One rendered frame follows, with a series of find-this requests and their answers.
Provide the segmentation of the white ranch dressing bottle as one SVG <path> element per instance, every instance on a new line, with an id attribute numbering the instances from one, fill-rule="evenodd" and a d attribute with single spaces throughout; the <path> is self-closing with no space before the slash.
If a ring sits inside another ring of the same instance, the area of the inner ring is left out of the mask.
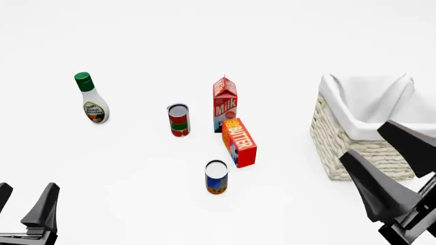
<path id="1" fill-rule="evenodd" d="M 89 73 L 77 73 L 74 79 L 82 93 L 84 113 L 95 124 L 105 123 L 109 119 L 110 110 L 108 104 L 97 92 Z"/>

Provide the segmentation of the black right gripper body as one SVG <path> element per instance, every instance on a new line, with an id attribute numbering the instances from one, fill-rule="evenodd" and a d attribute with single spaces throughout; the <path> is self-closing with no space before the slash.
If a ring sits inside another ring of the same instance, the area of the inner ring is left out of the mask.
<path id="1" fill-rule="evenodd" d="M 436 238 L 436 174 L 419 194 L 423 198 L 406 216 L 378 230 L 391 245 L 411 245 L 425 231 Z"/>

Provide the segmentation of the red and white milk carton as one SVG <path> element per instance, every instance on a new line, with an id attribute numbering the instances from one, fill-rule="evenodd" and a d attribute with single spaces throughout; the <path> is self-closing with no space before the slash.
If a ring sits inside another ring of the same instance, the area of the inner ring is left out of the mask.
<path id="1" fill-rule="evenodd" d="M 222 132 L 225 120 L 236 118 L 238 95 L 236 85 L 226 77 L 213 84 L 213 126 L 215 133 Z"/>

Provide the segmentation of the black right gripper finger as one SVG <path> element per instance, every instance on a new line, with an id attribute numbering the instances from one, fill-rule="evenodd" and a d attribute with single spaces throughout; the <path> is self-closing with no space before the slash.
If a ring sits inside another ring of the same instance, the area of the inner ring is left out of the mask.
<path id="1" fill-rule="evenodd" d="M 355 150 L 339 159 L 356 185 L 372 222 L 389 224 L 410 212 L 422 196 L 391 179 Z"/>
<path id="2" fill-rule="evenodd" d="M 436 173 L 436 137 L 388 120 L 377 132 L 407 161 L 419 178 Z"/>

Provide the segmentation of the red and orange butter box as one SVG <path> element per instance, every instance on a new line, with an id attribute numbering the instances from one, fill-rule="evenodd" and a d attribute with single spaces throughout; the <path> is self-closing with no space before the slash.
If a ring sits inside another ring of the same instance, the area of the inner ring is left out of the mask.
<path id="1" fill-rule="evenodd" d="M 239 118 L 223 122 L 222 140 L 237 168 L 255 163 L 257 145 Z"/>

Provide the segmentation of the woven basket with white liner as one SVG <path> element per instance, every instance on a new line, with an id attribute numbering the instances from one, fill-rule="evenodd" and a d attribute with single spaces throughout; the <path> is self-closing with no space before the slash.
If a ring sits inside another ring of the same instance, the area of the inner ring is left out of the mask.
<path id="1" fill-rule="evenodd" d="M 323 75 L 310 134 L 331 180 L 348 181 L 340 162 L 356 150 L 395 180 L 415 177 L 404 158 L 377 129 L 387 120 L 436 136 L 436 92 L 414 88 L 412 77 Z"/>

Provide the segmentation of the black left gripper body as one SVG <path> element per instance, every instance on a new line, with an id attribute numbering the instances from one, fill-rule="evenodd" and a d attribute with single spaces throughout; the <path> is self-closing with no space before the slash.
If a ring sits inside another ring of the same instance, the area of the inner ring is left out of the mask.
<path id="1" fill-rule="evenodd" d="M 57 232 L 46 228 L 27 228 L 27 232 L 0 233 L 0 245 L 55 245 Z"/>

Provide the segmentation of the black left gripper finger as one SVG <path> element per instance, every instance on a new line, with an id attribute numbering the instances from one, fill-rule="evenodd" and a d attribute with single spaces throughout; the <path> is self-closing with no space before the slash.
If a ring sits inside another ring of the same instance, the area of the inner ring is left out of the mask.
<path id="1" fill-rule="evenodd" d="M 21 220 L 21 223 L 30 228 L 44 228 L 52 232 L 57 232 L 57 201 L 60 187 L 55 183 L 49 183 L 44 189 L 40 198 Z"/>
<path id="2" fill-rule="evenodd" d="M 8 183 L 0 183 L 0 213 L 10 198 L 12 191 L 13 187 L 11 187 Z"/>

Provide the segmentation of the red tomato sauce can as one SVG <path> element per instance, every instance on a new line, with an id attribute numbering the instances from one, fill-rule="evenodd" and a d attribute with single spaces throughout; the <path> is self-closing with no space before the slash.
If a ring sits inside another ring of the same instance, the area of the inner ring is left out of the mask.
<path id="1" fill-rule="evenodd" d="M 174 103 L 167 107 L 170 129 L 174 136 L 187 136 L 190 132 L 189 108 L 184 103 Z"/>

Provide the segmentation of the blue alphabet soup can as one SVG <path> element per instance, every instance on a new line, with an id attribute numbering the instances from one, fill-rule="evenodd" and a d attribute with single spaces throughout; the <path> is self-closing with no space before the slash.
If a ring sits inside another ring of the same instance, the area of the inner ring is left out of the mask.
<path id="1" fill-rule="evenodd" d="M 219 195 L 226 191 L 229 169 L 223 161 L 210 161 L 206 164 L 204 173 L 206 189 L 209 193 Z"/>

